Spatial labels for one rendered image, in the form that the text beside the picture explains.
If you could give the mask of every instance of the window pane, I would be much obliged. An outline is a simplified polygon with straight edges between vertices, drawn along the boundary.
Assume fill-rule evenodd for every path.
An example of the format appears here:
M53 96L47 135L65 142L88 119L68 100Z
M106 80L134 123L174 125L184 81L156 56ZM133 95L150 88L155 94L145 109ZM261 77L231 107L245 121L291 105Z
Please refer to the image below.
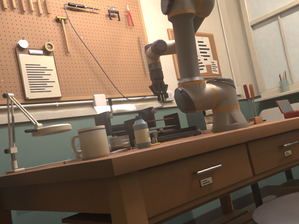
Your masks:
M294 0L247 0L251 20L257 19Z
M279 28L274 17L253 27L266 89L279 87L278 75L286 70L290 74Z
M289 51L295 82L299 81L299 7L281 14L286 45Z

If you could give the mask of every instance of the wooden tabletop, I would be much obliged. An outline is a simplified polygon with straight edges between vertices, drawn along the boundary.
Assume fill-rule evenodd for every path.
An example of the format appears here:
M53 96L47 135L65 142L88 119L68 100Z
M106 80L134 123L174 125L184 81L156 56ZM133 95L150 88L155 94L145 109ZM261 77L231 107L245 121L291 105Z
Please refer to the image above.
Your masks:
M0 188L60 181L113 177L213 150L299 129L299 118L248 128L181 138L141 150L71 164L58 163L0 176Z

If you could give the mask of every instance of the red pliers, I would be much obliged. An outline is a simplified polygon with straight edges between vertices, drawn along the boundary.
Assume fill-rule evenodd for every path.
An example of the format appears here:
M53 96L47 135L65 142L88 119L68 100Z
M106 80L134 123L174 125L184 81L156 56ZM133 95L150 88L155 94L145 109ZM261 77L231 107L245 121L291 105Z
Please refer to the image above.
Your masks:
M133 22L132 15L131 15L131 13L130 13L128 4L127 4L127 9L128 9L128 13L127 13L127 14L128 14L128 25L130 25L130 20L129 20L129 15L130 15L130 17L131 17L131 21L132 21L132 25L134 26L134 22Z

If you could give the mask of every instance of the bottle label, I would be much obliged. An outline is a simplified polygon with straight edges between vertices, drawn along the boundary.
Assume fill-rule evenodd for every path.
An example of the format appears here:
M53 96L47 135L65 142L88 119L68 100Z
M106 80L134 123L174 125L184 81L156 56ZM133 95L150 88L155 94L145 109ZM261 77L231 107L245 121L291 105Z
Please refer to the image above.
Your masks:
M134 131L136 144L150 142L150 132L149 129L141 129Z

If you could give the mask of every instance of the bottle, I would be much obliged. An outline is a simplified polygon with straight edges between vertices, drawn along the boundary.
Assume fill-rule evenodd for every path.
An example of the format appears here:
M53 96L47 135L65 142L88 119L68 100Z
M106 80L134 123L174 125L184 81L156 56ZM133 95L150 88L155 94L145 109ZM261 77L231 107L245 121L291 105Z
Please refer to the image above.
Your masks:
M142 116L136 116L136 121L133 125L136 145L138 149L151 147L150 132L148 124L142 120Z

